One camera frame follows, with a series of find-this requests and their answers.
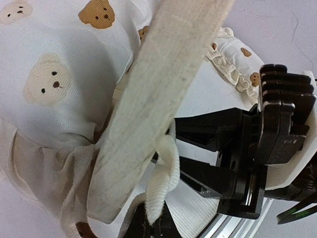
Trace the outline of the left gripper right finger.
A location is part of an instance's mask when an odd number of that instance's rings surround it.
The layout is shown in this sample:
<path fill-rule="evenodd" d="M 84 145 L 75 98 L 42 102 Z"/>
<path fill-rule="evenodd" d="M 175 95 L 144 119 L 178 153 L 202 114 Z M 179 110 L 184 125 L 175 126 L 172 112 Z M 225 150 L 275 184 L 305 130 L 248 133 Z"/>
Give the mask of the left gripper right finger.
<path fill-rule="evenodd" d="M 166 203 L 164 203 L 162 213 L 155 221 L 153 229 L 154 238 L 182 238 Z"/>

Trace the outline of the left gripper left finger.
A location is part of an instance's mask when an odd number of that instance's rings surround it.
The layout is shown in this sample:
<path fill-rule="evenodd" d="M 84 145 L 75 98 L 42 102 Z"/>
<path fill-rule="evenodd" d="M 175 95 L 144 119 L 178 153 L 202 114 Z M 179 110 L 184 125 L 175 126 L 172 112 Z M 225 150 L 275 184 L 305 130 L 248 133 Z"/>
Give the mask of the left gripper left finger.
<path fill-rule="evenodd" d="M 140 203 L 131 220 L 131 223 L 125 233 L 126 238 L 150 238 L 151 226 L 147 220 L 144 203 Z"/>

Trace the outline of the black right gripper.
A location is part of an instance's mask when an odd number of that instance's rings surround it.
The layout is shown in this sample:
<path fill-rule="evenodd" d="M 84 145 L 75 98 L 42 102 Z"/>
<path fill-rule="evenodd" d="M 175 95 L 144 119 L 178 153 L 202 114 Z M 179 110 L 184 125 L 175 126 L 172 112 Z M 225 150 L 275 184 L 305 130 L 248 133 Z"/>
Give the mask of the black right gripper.
<path fill-rule="evenodd" d="M 258 145 L 258 105 L 176 118 L 176 138 L 217 152 L 216 165 L 180 157 L 180 178 L 204 198 L 220 198 L 217 212 L 233 217 L 260 217 L 267 166 L 254 161 Z"/>

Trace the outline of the bear print cream cushion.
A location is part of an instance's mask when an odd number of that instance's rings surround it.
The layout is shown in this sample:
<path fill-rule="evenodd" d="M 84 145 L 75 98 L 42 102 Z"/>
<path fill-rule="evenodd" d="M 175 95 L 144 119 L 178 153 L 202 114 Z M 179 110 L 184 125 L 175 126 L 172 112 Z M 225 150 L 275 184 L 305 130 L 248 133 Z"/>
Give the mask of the bear print cream cushion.
<path fill-rule="evenodd" d="M 114 221 L 154 154 L 140 203 L 154 228 L 180 180 L 175 120 L 231 0 L 3 0 L 0 172 L 92 238 Z"/>

